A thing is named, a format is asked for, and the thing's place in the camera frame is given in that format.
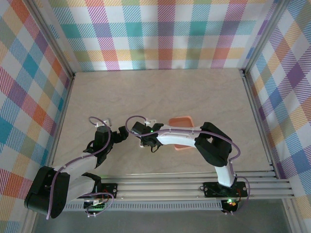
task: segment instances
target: metal frame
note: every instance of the metal frame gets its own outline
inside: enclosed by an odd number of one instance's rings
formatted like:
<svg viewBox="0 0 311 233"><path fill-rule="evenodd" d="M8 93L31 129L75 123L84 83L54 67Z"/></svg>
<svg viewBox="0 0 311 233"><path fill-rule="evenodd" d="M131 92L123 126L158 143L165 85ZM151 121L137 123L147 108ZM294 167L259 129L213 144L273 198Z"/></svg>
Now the metal frame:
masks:
<svg viewBox="0 0 311 233"><path fill-rule="evenodd" d="M40 10L38 9L37 5L34 3L33 0L23 0L24 4L28 8L30 14L36 21L38 27L40 28L42 34L44 35L45 39L47 40L48 44L52 48L53 52L55 53L57 59L59 60L60 64L63 66L64 71L67 75L73 79L74 72L71 69L69 62L67 61L66 57L64 56L61 48L59 47L56 39L54 38L49 26L47 25L46 21L44 20Z"/></svg>
<svg viewBox="0 0 311 233"><path fill-rule="evenodd" d="M288 180L277 179L270 171L238 172L251 186L250 199L292 199ZM102 178L103 183L117 183L118 193L109 210L221 210L221 200L205 198L203 182L217 182L215 172L137 174ZM84 211L84 201L75 199L64 211Z"/></svg>
<svg viewBox="0 0 311 233"><path fill-rule="evenodd" d="M248 74L256 61L258 60L264 46L266 45L267 41L270 39L270 36L272 35L274 29L276 28L277 23L279 22L280 18L282 17L284 11L286 10L286 7L290 3L291 0L279 0L276 9L273 12L268 25L266 26L264 32L262 33L262 36L252 54L250 57L246 68L245 68L245 73Z"/></svg>
<svg viewBox="0 0 311 233"><path fill-rule="evenodd" d="M244 87L245 87L245 90L247 93L247 97L248 97L248 100L249 100L249 103L250 103L250 106L251 106L251 109L252 109L252 112L253 112L253 115L255 118L255 122L256 122L258 132L260 134L262 144L263 144L263 147L265 149L267 158L269 161L271 161L272 165L274 166L274 171L276 173L276 177L280 179L280 172L276 166L275 159L272 155L271 146L268 143L268 137L267 137L266 132L264 130L263 122L260 118L259 110L258 110L258 107L257 107L256 102L255 102L254 93L252 92L252 88L251 88L250 83L249 83L249 79L248 79L249 76L247 74L245 74L245 72L242 70L240 72L241 72L241 77L242 77L242 80L244 83ZM282 201L283 201L285 213L286 213L286 216L287 216L287 219L289 221L289 224L290 224L292 231L294 233L295 232L297 232L297 233L298 232L308 232L307 228L305 226L305 223L303 221L303 218L300 214L300 211L298 210L296 200L294 198L293 199L282 198Z"/></svg>
<svg viewBox="0 0 311 233"><path fill-rule="evenodd" d="M70 80L70 83L68 85L68 93L64 102L64 107L59 119L59 123L56 129L56 133L55 133L55 139L53 141L53 145L51 147L51 151L50 154L48 156L48 160L46 161L46 166L51 166L54 162L54 158L55 158L55 154L56 154L56 149L57 149L57 145L59 142L59 138L60 138L60 134L63 128L63 124L64 124L64 120L65 120L65 116L66 116L66 111L69 105L69 100L70 100L70 96L71 96L71 92L72 92L72 88L73 88L73 84L74 84L74 77Z"/></svg>

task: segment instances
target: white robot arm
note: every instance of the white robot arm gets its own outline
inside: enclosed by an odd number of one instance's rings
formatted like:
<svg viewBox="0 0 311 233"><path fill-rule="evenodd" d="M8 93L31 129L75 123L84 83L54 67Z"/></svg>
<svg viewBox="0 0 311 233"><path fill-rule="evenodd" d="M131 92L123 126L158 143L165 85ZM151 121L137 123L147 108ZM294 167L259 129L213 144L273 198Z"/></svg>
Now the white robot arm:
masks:
<svg viewBox="0 0 311 233"><path fill-rule="evenodd" d="M101 178L88 171L97 168L106 159L112 146L125 140L129 133L138 137L141 145L150 146L152 152L155 152L154 147L158 149L168 144L197 148L204 159L216 169L218 183L216 186L212 184L211 190L216 188L215 192L222 193L221 197L232 197L232 190L237 182L228 161L232 151L231 139L213 124L205 122L202 127L179 128L146 121L145 124L136 122L131 130L126 125L122 126L119 133L111 132L106 124L95 125L95 139L81 154L83 159L75 159L68 166L44 166L38 171L24 202L26 208L55 218L67 202L85 194L102 193L104 184L101 183Z"/></svg>

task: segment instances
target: plaid fabric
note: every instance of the plaid fabric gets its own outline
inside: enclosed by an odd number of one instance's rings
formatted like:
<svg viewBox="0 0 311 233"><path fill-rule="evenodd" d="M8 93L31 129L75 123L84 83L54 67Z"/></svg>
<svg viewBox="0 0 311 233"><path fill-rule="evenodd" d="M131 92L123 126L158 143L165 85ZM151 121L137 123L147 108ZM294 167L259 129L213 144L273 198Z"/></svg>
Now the plaid fabric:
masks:
<svg viewBox="0 0 311 233"><path fill-rule="evenodd" d="M49 0L48 8L38 1L61 47L70 46L65 53L72 51L84 72L237 67L250 49L247 43L255 39L264 4L272 2ZM59 23L58 34L51 14Z"/></svg>
<svg viewBox="0 0 311 233"><path fill-rule="evenodd" d="M242 68L246 67L247 63L249 62L249 59L253 55L253 52L254 52L255 48L257 47L258 42L260 41L261 35L264 32L264 30L266 29L266 27L268 25L268 22L271 19L271 16L272 16L274 10L276 9L276 5L277 5L278 2L279 2L279 0L274 0L273 1L272 5L271 5L271 7L269 9L268 14L266 15L266 18L264 19L264 21L263 21L263 23L262 23L262 25L261 25L261 27L260 27L257 35L256 35L256 38L255 38L255 40L254 40L254 42L252 44L252 47L250 48L250 50L249 50L249 52L248 52L248 54L246 56L246 59L245 59L245 61L243 63Z"/></svg>
<svg viewBox="0 0 311 233"><path fill-rule="evenodd" d="M292 0L251 71L282 178L311 232L311 1Z"/></svg>
<svg viewBox="0 0 311 233"><path fill-rule="evenodd" d="M51 149L69 78L21 0L0 0L0 31L0 233L14 233Z"/></svg>

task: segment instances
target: white arm segment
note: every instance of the white arm segment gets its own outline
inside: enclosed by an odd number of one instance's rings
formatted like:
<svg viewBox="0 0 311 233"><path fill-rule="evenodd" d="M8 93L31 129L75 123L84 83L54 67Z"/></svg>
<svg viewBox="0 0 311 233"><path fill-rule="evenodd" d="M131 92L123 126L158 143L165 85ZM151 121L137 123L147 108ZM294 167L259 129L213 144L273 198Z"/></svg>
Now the white arm segment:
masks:
<svg viewBox="0 0 311 233"><path fill-rule="evenodd" d="M66 203L82 196L86 193L91 193L94 188L95 181L87 176L80 176L75 179L68 188Z"/></svg>
<svg viewBox="0 0 311 233"><path fill-rule="evenodd" d="M80 157L86 156L89 154L90 153L84 153L83 152L80 155ZM75 163L70 164L68 167L63 169L62 172L66 172L70 175L69 185L71 185L71 183L75 179L79 178L81 175L90 171L91 169L94 169L96 167L96 163L97 163L97 157L91 156L88 158L80 159L80 160L76 161ZM54 167L54 170L57 171L61 167L62 166L56 166L56 167Z"/></svg>
<svg viewBox="0 0 311 233"><path fill-rule="evenodd" d="M82 153L80 157L89 155L90 153ZM85 193L92 192L94 188L95 181L90 177L81 176L84 173L92 170L96 167L97 157L91 156L88 158L80 159L75 163L70 164L62 172L66 172L70 175L69 187L67 193L67 201L76 199L82 196ZM57 171L62 166L54 167L54 170Z"/></svg>
<svg viewBox="0 0 311 233"><path fill-rule="evenodd" d="M161 127L161 130L167 130L167 129L179 129L179 130L201 130L200 127L195 128L182 128L182 127L172 127L169 125L164 125ZM168 144L179 144L179 145L185 145L189 147L195 147L195 138L199 136L199 133L159 133L157 139L160 143L163 145Z"/></svg>
<svg viewBox="0 0 311 233"><path fill-rule="evenodd" d="M166 129L181 129L181 130L201 130L200 127L194 128L182 128L182 127L172 127L169 125L164 125L161 127L161 130ZM199 136L199 133L159 133L157 139L163 145L168 144L178 144L178 145L185 145L189 147L195 148L195 138ZM231 174L229 163L226 166L218 167L215 166L216 173L218 176L218 183L226 186L231 187L234 182L234 176Z"/></svg>

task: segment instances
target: black bracket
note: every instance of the black bracket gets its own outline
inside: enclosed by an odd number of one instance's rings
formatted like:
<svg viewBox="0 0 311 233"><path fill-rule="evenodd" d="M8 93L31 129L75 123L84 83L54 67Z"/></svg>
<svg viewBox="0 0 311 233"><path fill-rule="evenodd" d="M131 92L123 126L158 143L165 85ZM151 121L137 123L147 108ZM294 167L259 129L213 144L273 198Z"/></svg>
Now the black bracket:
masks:
<svg viewBox="0 0 311 233"><path fill-rule="evenodd" d="M247 190L245 182L238 182L235 178L231 187L226 187L218 182L204 182L200 187L206 198L245 198Z"/></svg>
<svg viewBox="0 0 311 233"><path fill-rule="evenodd" d="M102 183L104 192L111 193L114 198L117 198L118 184L117 183Z"/></svg>

